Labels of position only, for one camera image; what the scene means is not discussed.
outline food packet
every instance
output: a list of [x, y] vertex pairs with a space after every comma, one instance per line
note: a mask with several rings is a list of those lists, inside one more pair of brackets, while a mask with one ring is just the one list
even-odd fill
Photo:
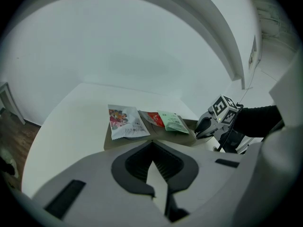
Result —
[[140, 111], [141, 116], [153, 125], [164, 127], [163, 121], [157, 112]]
[[108, 105], [112, 140], [151, 135], [135, 107]]
[[167, 131], [180, 131], [187, 134], [189, 133], [187, 128], [183, 125], [176, 114], [160, 110], [158, 110], [158, 113]]

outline black slot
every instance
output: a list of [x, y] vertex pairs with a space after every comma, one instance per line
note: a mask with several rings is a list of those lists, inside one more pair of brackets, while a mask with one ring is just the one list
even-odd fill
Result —
[[238, 165], [240, 164], [239, 162], [236, 162], [236, 161], [229, 161], [229, 160], [224, 160], [224, 159], [217, 159], [215, 161], [215, 163], [218, 163], [218, 164], [221, 164], [224, 166], [234, 167], [234, 168], [237, 168]]
[[46, 207], [45, 210], [62, 219], [86, 183], [72, 180]]
[[171, 221], [175, 222], [187, 215], [189, 213], [184, 209], [179, 209], [176, 205], [174, 196], [171, 194], [170, 190], [167, 191], [166, 206], [164, 215]]

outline black sleeve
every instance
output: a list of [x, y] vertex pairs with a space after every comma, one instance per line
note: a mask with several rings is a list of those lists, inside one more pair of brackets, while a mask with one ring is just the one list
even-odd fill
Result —
[[243, 108], [233, 129], [248, 137], [266, 137], [281, 120], [276, 106]]

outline black cable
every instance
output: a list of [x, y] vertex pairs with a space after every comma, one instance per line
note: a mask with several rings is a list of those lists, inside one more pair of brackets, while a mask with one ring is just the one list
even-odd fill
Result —
[[260, 57], [260, 60], [258, 61], [258, 63], [256, 64], [256, 66], [255, 66], [254, 73], [252, 74], [252, 78], [251, 78], [251, 81], [250, 81], [250, 85], [248, 86], [248, 88], [247, 88], [246, 92], [244, 93], [244, 95], [243, 95], [243, 97], [241, 98], [241, 100], [239, 101], [239, 103], [241, 103], [241, 101], [243, 100], [243, 98], [244, 98], [245, 94], [246, 94], [246, 93], [247, 93], [247, 91], [250, 89], [250, 86], [251, 86], [252, 80], [254, 79], [254, 76], [255, 76], [255, 71], [256, 71], [256, 68], [257, 68], [257, 66], [259, 65], [259, 63], [260, 63], [260, 61], [261, 61], [261, 59], [262, 59], [262, 54], [263, 54], [263, 52], [261, 51], [261, 57]]
[[228, 139], [229, 135], [230, 135], [230, 134], [231, 134], [231, 132], [232, 132], [233, 125], [235, 124], [236, 119], [237, 119], [237, 117], [238, 117], [239, 113], [240, 113], [240, 112], [241, 112], [241, 110], [243, 109], [243, 105], [242, 105], [242, 104], [237, 104], [236, 106], [237, 106], [237, 107], [239, 107], [239, 106], [240, 106], [240, 109], [238, 110], [238, 112], [237, 112], [237, 114], [236, 114], [235, 118], [234, 118], [234, 119], [233, 119], [233, 121], [232, 121], [231, 126], [229, 127], [229, 130], [227, 131], [227, 134], [226, 134], [226, 137], [225, 137], [224, 142], [222, 142], [222, 143], [220, 144], [220, 146], [219, 146], [219, 148], [217, 149], [217, 151], [220, 151], [220, 150], [222, 149], [222, 147], [225, 145], [225, 143], [226, 143], [226, 141], [227, 141], [227, 139]]

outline white table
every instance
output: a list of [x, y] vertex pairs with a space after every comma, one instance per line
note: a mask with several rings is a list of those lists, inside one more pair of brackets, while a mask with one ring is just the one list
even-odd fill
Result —
[[54, 108], [37, 134], [24, 167], [23, 193], [32, 198], [43, 184], [64, 169], [85, 156], [103, 151], [109, 122], [108, 104], [135, 106], [149, 112], [173, 110], [182, 118], [198, 119], [180, 99], [79, 84]]

